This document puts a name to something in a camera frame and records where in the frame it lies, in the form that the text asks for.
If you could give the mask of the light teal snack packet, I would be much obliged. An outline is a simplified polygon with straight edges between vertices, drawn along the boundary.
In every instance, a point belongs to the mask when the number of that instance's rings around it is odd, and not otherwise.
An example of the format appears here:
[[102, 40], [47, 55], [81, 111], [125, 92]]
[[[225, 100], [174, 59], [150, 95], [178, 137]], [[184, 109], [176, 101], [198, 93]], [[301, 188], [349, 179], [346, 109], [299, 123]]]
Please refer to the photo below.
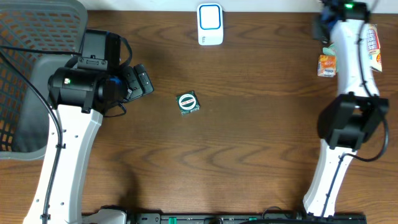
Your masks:
[[330, 44], [328, 47], [322, 48], [324, 55], [336, 56], [336, 49], [334, 44]]

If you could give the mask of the dark green Zam-Buk box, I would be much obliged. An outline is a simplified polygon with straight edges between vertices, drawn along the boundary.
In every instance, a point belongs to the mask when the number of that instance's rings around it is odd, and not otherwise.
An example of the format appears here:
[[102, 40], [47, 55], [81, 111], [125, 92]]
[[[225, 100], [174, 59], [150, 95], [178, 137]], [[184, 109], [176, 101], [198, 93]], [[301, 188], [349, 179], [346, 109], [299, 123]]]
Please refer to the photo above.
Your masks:
[[198, 98], [194, 91], [186, 92], [176, 97], [181, 115], [190, 114], [200, 109]]

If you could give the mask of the orange tissue packet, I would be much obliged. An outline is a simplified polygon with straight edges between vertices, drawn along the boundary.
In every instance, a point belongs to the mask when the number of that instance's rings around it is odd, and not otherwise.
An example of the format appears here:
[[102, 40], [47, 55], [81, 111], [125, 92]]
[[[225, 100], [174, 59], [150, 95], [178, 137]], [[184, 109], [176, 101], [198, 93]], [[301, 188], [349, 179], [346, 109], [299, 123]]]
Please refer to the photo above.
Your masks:
[[334, 77], [336, 75], [336, 58], [332, 55], [321, 55], [318, 59], [317, 75]]

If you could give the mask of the large yellow snack bag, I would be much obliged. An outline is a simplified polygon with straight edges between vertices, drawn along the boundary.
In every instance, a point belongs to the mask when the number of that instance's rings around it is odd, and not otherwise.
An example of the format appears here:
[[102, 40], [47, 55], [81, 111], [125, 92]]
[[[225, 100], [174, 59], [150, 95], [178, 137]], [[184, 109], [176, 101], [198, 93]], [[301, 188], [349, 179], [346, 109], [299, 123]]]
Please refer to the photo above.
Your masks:
[[376, 24], [368, 25], [367, 43], [371, 69], [376, 72], [382, 72], [381, 44]]

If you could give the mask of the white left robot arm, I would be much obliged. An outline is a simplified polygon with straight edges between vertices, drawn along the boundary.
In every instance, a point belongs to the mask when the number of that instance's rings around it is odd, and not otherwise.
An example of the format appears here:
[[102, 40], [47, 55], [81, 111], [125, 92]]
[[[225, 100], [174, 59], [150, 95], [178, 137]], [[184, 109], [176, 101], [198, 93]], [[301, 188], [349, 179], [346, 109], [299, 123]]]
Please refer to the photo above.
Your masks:
[[48, 88], [49, 132], [44, 163], [25, 223], [127, 223], [125, 209], [81, 208], [93, 142], [108, 111], [152, 93], [145, 67], [121, 61], [128, 41], [112, 32], [88, 29], [77, 55], [46, 56], [34, 67]]

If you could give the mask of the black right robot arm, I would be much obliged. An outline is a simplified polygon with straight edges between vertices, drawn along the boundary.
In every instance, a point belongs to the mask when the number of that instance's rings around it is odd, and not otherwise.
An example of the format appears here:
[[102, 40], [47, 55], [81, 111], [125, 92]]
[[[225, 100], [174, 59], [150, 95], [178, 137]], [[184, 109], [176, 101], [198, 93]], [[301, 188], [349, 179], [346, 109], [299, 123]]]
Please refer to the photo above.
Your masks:
[[[335, 202], [353, 159], [373, 162], [386, 152], [389, 101], [380, 96], [369, 64], [368, 29], [374, 9], [365, 2], [324, 0], [315, 18], [313, 36], [332, 43], [338, 62], [338, 94], [320, 113], [317, 133], [320, 155], [308, 192], [303, 198], [306, 214], [331, 219]], [[379, 125], [384, 129], [381, 150], [371, 158], [357, 155]]]

